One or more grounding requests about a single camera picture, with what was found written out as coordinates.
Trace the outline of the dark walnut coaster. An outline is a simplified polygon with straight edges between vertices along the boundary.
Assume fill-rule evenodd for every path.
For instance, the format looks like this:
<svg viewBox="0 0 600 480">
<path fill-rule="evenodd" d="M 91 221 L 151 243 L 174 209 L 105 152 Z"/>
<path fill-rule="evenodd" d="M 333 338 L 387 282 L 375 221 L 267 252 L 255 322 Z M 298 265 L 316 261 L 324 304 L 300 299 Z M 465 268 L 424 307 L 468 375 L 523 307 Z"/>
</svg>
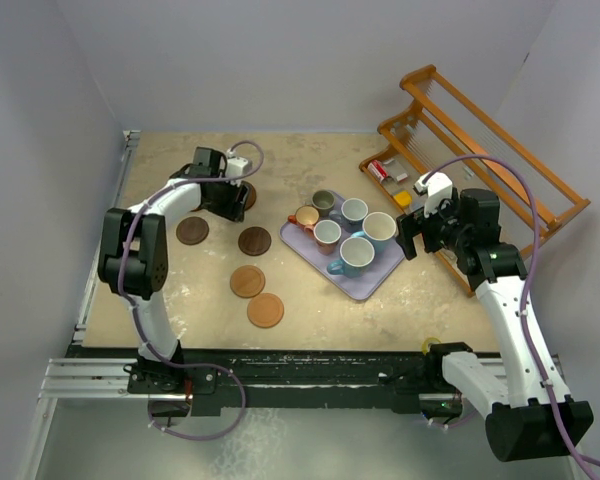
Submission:
<svg viewBox="0 0 600 480">
<path fill-rule="evenodd" d="M 249 256 L 260 256 L 271 246 L 271 235 L 263 227 L 252 226 L 243 230 L 238 237 L 238 248 Z"/>
<path fill-rule="evenodd" d="M 176 227 L 176 238 L 184 245 L 193 246 L 203 242 L 209 234 L 209 225 L 201 217 L 187 217 Z"/>
</svg>

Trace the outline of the light orange wooden coaster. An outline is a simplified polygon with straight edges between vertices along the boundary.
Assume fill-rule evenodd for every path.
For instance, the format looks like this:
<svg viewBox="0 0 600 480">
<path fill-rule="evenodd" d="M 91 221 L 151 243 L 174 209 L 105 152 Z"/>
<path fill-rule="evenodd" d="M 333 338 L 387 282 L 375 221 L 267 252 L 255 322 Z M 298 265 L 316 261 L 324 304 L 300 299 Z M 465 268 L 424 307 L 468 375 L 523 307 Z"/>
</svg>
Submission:
<svg viewBox="0 0 600 480">
<path fill-rule="evenodd" d="M 254 265 L 237 268 L 230 277 L 230 289 L 240 298 L 253 298 L 260 294 L 266 285 L 264 273 Z"/>
<path fill-rule="evenodd" d="M 284 316 L 284 304 L 272 293 L 262 293 L 253 297 L 247 306 L 248 320 L 259 328 L 276 326 Z"/>
</svg>

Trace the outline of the yellow small block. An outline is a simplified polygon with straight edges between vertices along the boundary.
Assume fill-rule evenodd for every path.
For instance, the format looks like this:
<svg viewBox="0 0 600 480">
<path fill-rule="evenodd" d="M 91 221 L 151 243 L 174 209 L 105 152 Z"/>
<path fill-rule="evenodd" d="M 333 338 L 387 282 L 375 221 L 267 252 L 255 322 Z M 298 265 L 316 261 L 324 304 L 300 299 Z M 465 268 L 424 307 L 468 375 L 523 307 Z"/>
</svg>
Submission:
<svg viewBox="0 0 600 480">
<path fill-rule="evenodd" d="M 400 191 L 393 195 L 393 200 L 400 209 L 406 209 L 412 203 L 412 197 L 407 191 Z"/>
</svg>

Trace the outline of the grey green cup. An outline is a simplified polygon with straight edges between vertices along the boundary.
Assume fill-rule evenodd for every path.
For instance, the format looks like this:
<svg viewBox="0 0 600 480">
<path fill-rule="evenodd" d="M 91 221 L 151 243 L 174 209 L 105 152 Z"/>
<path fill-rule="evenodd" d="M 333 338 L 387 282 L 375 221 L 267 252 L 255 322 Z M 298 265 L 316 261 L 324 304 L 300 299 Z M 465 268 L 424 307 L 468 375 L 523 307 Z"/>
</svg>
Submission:
<svg viewBox="0 0 600 480">
<path fill-rule="evenodd" d="M 335 206 L 335 196 L 329 190 L 316 191 L 311 197 L 311 205 L 322 217 L 328 216 Z"/>
</svg>

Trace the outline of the large light blue cup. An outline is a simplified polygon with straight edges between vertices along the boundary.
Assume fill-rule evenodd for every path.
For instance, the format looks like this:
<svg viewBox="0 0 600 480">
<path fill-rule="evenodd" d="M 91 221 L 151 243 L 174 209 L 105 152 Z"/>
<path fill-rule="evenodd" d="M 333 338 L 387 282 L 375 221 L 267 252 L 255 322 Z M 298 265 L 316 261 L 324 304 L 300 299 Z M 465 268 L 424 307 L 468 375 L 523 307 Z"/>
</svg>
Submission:
<svg viewBox="0 0 600 480">
<path fill-rule="evenodd" d="M 384 212 L 369 213 L 362 222 L 360 231 L 351 235 L 352 238 L 366 238 L 374 247 L 377 254 L 381 254 L 394 240 L 397 232 L 395 219 Z"/>
</svg>

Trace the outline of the orange wooden rack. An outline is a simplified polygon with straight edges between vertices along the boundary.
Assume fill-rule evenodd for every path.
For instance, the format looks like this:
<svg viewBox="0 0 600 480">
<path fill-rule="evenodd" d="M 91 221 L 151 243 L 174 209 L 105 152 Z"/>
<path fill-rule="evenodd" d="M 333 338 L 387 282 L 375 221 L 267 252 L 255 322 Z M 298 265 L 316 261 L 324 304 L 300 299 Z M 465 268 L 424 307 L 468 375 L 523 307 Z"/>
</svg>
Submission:
<svg viewBox="0 0 600 480">
<path fill-rule="evenodd" d="M 448 159 L 458 163 L 445 173 L 460 188 L 486 188 L 501 200 L 505 241 L 514 243 L 524 259 L 532 252 L 533 222 L 540 222 L 540 242 L 546 244 L 589 205 L 590 200 L 560 178 L 485 111 L 471 101 L 433 65 L 406 74 L 399 82 L 410 103 L 380 122 L 386 147 L 363 160 L 359 169 L 381 189 L 400 212 L 393 195 L 409 193 L 410 180 L 378 182 L 367 170 L 372 160 L 386 169 L 394 162 L 411 178 Z"/>
</svg>

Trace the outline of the orange copper cup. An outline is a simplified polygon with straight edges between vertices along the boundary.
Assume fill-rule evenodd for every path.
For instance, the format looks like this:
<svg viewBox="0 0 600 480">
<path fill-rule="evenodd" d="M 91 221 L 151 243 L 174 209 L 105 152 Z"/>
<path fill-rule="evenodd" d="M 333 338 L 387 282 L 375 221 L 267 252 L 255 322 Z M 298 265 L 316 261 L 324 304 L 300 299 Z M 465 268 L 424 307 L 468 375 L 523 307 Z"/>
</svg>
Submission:
<svg viewBox="0 0 600 480">
<path fill-rule="evenodd" d="M 320 214 L 315 207 L 304 205 L 298 208 L 294 214 L 289 215 L 287 221 L 301 228 L 303 232 L 312 234 L 315 225 L 320 221 Z"/>
</svg>

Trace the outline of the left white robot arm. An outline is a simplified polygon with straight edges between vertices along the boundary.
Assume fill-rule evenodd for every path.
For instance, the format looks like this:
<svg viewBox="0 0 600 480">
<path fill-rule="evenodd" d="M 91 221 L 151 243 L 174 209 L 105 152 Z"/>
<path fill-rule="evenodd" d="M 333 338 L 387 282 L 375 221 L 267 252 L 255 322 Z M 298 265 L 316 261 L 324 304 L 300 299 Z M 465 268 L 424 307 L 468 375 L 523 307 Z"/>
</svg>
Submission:
<svg viewBox="0 0 600 480">
<path fill-rule="evenodd" d="M 236 153 L 244 144 L 225 152 L 196 148 L 164 186 L 131 207 L 109 209 L 103 219 L 99 280 L 126 304 L 140 340 L 138 353 L 156 362 L 150 378 L 164 392 L 178 390 L 186 378 L 162 294 L 169 274 L 167 230 L 198 208 L 231 222 L 244 220 L 250 194 L 244 179 L 263 164 Z"/>
</svg>

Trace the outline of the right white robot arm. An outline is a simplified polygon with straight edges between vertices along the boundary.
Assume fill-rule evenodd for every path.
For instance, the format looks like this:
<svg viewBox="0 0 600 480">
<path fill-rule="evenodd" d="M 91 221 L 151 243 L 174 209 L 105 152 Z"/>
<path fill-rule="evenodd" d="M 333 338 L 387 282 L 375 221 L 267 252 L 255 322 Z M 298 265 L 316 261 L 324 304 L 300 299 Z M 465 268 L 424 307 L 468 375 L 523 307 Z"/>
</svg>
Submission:
<svg viewBox="0 0 600 480">
<path fill-rule="evenodd" d="M 459 390 L 485 421 L 488 444 L 502 461 L 569 455 L 592 425 L 586 401 L 576 401 L 556 370 L 523 289 L 529 275 L 519 250 L 501 240 L 500 201 L 489 190 L 416 187 L 424 205 L 400 216 L 397 243 L 416 256 L 415 236 L 428 253 L 451 251 L 496 334 L 505 380 L 464 343 L 433 347 L 426 383 Z"/>
</svg>

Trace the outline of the grey blue cup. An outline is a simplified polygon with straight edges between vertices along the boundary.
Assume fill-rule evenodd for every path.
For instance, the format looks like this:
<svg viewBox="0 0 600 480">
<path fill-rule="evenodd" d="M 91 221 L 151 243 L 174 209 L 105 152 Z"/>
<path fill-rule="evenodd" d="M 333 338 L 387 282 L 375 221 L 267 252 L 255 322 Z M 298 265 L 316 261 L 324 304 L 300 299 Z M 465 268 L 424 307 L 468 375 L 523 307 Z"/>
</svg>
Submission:
<svg viewBox="0 0 600 480">
<path fill-rule="evenodd" d="M 369 207 L 365 201 L 358 198 L 345 200 L 340 209 L 333 209 L 329 219 L 338 223 L 345 231 L 355 233 L 362 227 L 364 219 L 369 214 Z"/>
</svg>

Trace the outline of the aluminium frame profile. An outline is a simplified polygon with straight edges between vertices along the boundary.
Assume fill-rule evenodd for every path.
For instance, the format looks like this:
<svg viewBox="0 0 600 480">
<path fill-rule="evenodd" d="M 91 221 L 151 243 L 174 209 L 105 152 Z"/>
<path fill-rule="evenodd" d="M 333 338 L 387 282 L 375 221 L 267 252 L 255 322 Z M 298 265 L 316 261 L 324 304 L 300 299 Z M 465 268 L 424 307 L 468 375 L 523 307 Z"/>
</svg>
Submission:
<svg viewBox="0 0 600 480">
<path fill-rule="evenodd" d="M 48 362 L 40 399 L 119 399 L 129 396 L 133 359 L 57 358 Z"/>
</svg>

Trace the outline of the red white small box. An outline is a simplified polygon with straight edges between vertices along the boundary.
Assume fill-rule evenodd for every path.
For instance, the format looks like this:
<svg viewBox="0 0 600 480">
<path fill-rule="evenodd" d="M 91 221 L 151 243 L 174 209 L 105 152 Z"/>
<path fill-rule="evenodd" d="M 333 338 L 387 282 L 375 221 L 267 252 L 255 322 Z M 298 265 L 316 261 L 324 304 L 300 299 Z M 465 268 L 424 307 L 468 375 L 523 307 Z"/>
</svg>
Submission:
<svg viewBox="0 0 600 480">
<path fill-rule="evenodd" d="M 374 176 L 374 178 L 382 183 L 389 177 L 389 173 L 384 168 L 384 165 L 378 160 L 372 160 L 368 166 L 367 170 Z"/>
</svg>

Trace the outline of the pink red cup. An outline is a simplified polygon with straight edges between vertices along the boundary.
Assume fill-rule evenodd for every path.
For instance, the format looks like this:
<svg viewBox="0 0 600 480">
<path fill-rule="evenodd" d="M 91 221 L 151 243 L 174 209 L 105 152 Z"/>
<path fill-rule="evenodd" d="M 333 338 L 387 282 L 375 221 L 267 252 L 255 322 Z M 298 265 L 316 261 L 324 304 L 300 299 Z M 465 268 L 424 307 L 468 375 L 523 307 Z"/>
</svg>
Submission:
<svg viewBox="0 0 600 480">
<path fill-rule="evenodd" d="M 313 225 L 307 225 L 303 230 L 314 238 L 318 252 L 322 255 L 332 254 L 341 239 L 342 231 L 333 220 L 321 220 Z"/>
</svg>

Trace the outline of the lilac serving tray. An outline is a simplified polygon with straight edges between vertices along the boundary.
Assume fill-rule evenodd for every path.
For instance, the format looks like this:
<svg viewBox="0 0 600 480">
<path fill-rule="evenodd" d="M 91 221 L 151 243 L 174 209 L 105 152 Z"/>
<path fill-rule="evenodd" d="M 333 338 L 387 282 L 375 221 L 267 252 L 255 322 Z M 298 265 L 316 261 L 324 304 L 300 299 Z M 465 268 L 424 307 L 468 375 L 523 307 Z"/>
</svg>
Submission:
<svg viewBox="0 0 600 480">
<path fill-rule="evenodd" d="M 280 238 L 350 298 L 371 296 L 404 260 L 393 218 L 371 212 L 360 199 L 315 192 L 280 228 Z"/>
</svg>

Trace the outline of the reddish wooden coaster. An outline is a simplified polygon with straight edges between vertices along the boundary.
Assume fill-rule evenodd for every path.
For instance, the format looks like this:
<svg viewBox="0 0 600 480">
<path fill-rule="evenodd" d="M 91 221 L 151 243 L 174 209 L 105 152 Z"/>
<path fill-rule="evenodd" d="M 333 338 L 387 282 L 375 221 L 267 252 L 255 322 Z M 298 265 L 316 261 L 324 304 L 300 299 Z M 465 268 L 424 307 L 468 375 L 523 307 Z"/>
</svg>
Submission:
<svg viewBox="0 0 600 480">
<path fill-rule="evenodd" d="M 254 187 L 253 184 L 251 184 L 248 181 L 243 181 L 243 184 L 247 187 L 248 189 L 248 195 L 247 195 L 247 200 L 245 203 L 245 210 L 248 211 L 250 210 L 254 204 L 256 203 L 257 200 L 257 192 L 256 189 Z"/>
</svg>

